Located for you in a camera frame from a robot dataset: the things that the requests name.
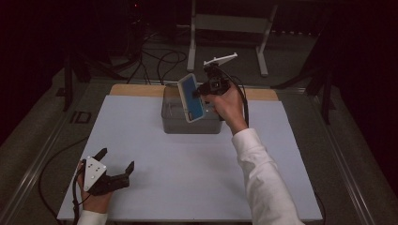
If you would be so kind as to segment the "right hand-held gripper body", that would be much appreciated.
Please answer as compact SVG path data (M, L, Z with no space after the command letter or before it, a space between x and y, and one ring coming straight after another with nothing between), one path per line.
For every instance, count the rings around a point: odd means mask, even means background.
M207 75L207 81L200 84L200 88L203 92L202 96L206 95L223 95L229 88L230 82L233 80L226 72L220 69L220 66L233 60L237 57L237 53L214 57L209 61L205 61L203 69Z

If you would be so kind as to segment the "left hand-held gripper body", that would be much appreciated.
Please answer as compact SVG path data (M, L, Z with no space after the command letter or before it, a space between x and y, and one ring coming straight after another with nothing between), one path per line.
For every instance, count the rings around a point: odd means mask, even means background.
M130 172L110 176L107 167L94 157L88 157L84 165L85 192L94 196L105 195L130 185Z

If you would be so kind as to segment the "blue phone case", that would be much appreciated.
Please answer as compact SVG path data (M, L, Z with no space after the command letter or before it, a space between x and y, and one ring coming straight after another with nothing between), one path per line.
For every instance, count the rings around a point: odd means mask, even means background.
M177 82L181 97L183 112L188 123L193 123L205 117L205 108L200 95L197 93L195 75L190 73Z

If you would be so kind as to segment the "grey translucent plastic box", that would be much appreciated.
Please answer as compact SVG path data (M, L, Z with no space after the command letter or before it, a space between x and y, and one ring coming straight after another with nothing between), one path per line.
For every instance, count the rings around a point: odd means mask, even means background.
M168 134L218 134L222 128L222 121L212 110L206 112L204 118L188 123L176 86L164 88L161 118L163 130Z

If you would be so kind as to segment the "person's left hand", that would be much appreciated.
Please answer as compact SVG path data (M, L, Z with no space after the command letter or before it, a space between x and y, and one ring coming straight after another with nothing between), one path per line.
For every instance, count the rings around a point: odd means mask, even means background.
M81 198L84 200L83 209L85 211L107 214L108 208L113 196L113 192L104 195L93 196L84 191L84 175L80 174L77 178L77 183L80 188Z

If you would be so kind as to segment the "person's right hand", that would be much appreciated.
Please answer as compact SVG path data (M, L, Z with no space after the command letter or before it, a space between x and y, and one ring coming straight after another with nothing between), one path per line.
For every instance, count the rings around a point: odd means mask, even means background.
M202 100L214 105L215 112L224 119L233 135L248 127L243 115L243 102L240 93L231 86L223 95L206 95Z

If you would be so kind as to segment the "black floor outlet box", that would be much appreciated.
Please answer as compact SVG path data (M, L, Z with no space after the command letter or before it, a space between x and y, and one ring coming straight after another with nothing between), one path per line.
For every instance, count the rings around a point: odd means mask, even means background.
M75 111L72 114L72 117L70 118L69 122L71 124L88 124L91 120L91 117L92 117L91 112Z

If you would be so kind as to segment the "white table sheet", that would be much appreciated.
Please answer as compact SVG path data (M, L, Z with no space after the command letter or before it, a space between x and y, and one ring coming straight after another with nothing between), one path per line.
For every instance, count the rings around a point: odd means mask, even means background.
M102 148L110 175L135 165L130 186L117 191L109 218L116 221L225 221L251 218L242 170L228 127L218 134L167 134L159 97L108 96L84 148ZM278 165L300 219L322 215L292 128L280 101L252 100L250 126Z

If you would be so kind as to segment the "white metal stand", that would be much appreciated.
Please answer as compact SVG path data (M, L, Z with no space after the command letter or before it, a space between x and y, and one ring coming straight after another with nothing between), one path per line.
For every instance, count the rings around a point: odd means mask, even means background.
M196 55L196 30L212 30L226 32L246 32L262 34L262 42L255 48L260 75L267 77L268 67L264 56L268 37L277 13L278 5L272 4L269 15L263 18L235 17L223 15L199 14L196 12L196 0L191 0L191 39L188 53L187 70L194 72Z

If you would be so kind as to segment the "black metal stand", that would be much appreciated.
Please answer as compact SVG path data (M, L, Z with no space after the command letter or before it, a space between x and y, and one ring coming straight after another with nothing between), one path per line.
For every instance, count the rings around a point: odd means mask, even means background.
M282 82L280 84L272 85L271 89L283 90L298 83L302 80L310 78L310 82L305 87L304 92L308 96L316 96L320 90L323 90L322 101L321 101L321 116L324 122L329 125L329 107L331 106L330 94L332 86L333 67L331 66L319 66L304 68L298 76Z
M99 61L91 59L87 55L80 52L65 52L64 55L64 87L60 88L57 95L64 98L64 109L66 112L73 102L73 75L76 75L80 82L88 83L91 75L88 71L88 66L99 70L106 76L123 81L124 77L113 72Z

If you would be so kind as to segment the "metal floor rail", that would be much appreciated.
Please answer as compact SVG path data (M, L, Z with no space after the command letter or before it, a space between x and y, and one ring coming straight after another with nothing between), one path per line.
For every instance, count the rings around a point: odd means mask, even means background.
M322 101L309 97L361 225L398 225L398 199L345 106L335 103L328 125Z
M82 97L67 111L64 99L44 95L0 145L0 225L55 225L41 202L36 182L46 160Z

